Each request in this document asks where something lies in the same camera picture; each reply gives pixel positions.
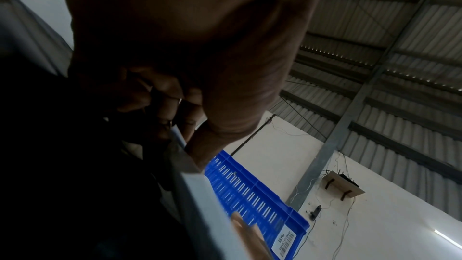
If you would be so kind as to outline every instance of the blue plastic crate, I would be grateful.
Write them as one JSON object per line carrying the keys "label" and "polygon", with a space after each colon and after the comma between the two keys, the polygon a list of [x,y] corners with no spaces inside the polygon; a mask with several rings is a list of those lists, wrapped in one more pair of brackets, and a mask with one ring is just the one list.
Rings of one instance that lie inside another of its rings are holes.
{"label": "blue plastic crate", "polygon": [[[309,227],[308,222],[298,212],[287,206],[224,150],[210,161],[205,175],[226,213],[230,216],[238,211],[247,224],[258,224],[270,250],[282,228],[287,226],[291,229],[296,237],[289,251],[286,251],[285,259],[293,258]],[[271,252],[275,259],[280,259]]]}

